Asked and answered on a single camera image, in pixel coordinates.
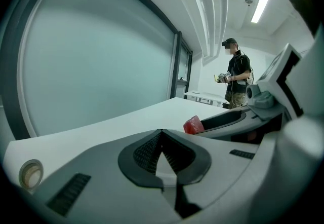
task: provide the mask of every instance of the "black cap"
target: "black cap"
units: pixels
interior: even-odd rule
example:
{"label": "black cap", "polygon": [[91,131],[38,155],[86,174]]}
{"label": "black cap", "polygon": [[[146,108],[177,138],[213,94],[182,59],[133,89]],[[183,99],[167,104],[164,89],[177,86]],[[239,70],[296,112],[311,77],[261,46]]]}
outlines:
{"label": "black cap", "polygon": [[230,43],[236,43],[237,44],[235,39],[229,38],[229,39],[225,40],[224,42],[222,42],[222,46],[225,47],[225,46],[229,45]]}

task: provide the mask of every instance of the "frosted glass panel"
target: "frosted glass panel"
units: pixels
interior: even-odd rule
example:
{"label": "frosted glass panel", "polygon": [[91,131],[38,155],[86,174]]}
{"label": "frosted glass panel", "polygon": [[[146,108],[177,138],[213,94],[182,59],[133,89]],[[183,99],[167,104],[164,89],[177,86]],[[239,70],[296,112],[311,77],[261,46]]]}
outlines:
{"label": "frosted glass panel", "polygon": [[187,80],[188,57],[189,55],[187,51],[183,48],[183,46],[181,46],[178,79],[183,77],[183,80]]}
{"label": "frosted glass panel", "polygon": [[166,100],[173,41],[170,29],[138,0],[43,0],[23,62],[37,135]]}
{"label": "frosted glass panel", "polygon": [[176,90],[176,97],[178,98],[184,98],[184,93],[186,92],[186,86],[185,85],[178,85]]}

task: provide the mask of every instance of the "black mesh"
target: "black mesh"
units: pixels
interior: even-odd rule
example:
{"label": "black mesh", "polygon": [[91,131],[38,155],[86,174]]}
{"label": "black mesh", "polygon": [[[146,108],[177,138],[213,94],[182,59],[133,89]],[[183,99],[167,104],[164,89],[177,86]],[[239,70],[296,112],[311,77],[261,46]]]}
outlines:
{"label": "black mesh", "polygon": [[137,148],[133,155],[139,167],[155,174],[161,152],[176,174],[187,168],[195,159],[195,152],[192,149],[163,132]]}

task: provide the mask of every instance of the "black frame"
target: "black frame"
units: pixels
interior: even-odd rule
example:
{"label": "black frame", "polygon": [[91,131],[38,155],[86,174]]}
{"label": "black frame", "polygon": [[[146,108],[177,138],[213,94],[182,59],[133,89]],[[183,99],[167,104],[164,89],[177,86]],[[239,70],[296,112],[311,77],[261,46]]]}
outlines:
{"label": "black frame", "polygon": [[[176,59],[174,61],[175,63],[170,93],[170,98],[173,98],[175,97],[177,75],[179,71],[180,43],[184,45],[187,50],[190,49],[188,48],[186,42],[182,39],[182,33],[175,28],[175,26],[167,18],[167,16],[151,0],[139,1],[143,3],[146,7],[148,7],[156,16],[158,16],[178,38],[178,41],[176,42]],[[32,9],[37,2],[38,0],[18,1],[7,24],[3,43],[0,50],[0,82],[2,83],[1,95],[3,98],[3,104],[7,120],[16,140],[30,138],[30,135],[28,133],[27,127],[23,119],[18,98],[17,62],[23,32],[26,27],[30,13],[32,12]],[[186,90],[188,89],[189,85],[190,70],[191,63],[190,67],[188,68]]]}

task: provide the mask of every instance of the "black t-shirt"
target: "black t-shirt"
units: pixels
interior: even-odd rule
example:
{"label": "black t-shirt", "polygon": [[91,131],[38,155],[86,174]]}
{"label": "black t-shirt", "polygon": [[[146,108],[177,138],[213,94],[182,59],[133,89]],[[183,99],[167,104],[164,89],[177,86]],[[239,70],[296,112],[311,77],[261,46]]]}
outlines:
{"label": "black t-shirt", "polygon": [[[238,50],[233,58],[228,63],[228,72],[231,73],[232,76],[238,76],[241,73],[244,73],[246,70],[251,72],[250,60],[247,55],[242,55],[241,50]],[[233,81],[227,85],[227,90],[232,91],[233,84],[233,93],[245,93],[247,90],[248,84],[238,84],[237,81]]]}

